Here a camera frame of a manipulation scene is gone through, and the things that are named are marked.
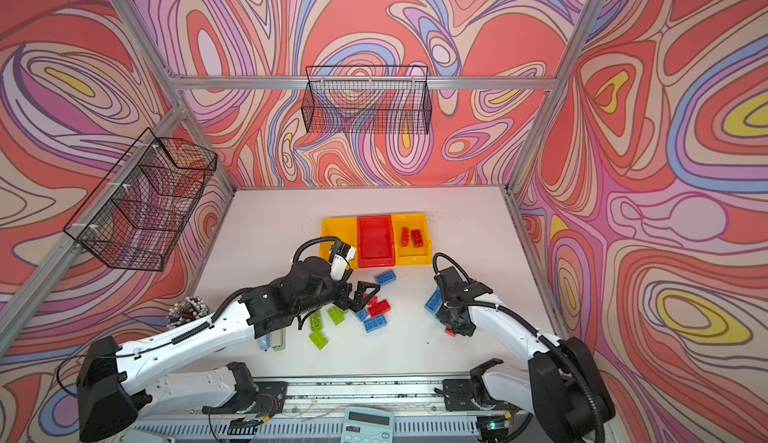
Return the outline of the green lego brick long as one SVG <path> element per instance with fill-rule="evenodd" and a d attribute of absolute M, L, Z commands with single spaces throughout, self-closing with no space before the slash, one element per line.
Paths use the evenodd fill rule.
<path fill-rule="evenodd" d="M 319 332 L 323 329 L 322 314 L 319 310 L 314 311 L 309 316 L 310 330 L 312 332 Z"/>

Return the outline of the red lego brick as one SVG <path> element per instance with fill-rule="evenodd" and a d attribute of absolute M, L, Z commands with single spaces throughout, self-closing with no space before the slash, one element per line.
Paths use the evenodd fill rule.
<path fill-rule="evenodd" d="M 379 315 L 383 315 L 391 310 L 391 305 L 389 302 L 384 299 L 378 301 L 376 304 L 370 305 L 368 308 L 368 315 L 371 318 L 375 318 Z"/>
<path fill-rule="evenodd" d="M 424 240 L 422 232 L 419 229 L 412 229 L 410 231 L 410 245 L 413 248 L 423 248 Z"/>
<path fill-rule="evenodd" d="M 408 227 L 401 228 L 400 246 L 405 248 L 410 244 L 410 229 Z"/>

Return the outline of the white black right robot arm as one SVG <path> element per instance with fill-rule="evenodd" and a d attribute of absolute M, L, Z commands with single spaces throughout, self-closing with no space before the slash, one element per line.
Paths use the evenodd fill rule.
<path fill-rule="evenodd" d="M 486 284 L 458 264 L 434 270 L 440 296 L 435 315 L 454 335 L 482 330 L 512 356 L 491 358 L 463 380 L 446 380 L 441 395 L 450 411 L 504 407 L 538 420 L 554 442 L 604 442 L 615 404 L 589 347 L 536 328 L 508 308 Z"/>

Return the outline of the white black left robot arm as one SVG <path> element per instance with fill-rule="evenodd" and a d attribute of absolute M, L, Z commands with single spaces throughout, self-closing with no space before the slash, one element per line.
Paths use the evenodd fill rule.
<path fill-rule="evenodd" d="M 79 439 L 99 442 L 129 428 L 141 414 L 199 407 L 208 414 L 251 411 L 260 392 L 247 365 L 229 363 L 222 377 L 176 371 L 230 346 L 288 328 L 327 305 L 358 312 L 379 292 L 376 283 L 352 285 L 346 263 L 295 259 L 272 282 L 241 288 L 212 314 L 142 340 L 90 345 L 76 380 Z"/>

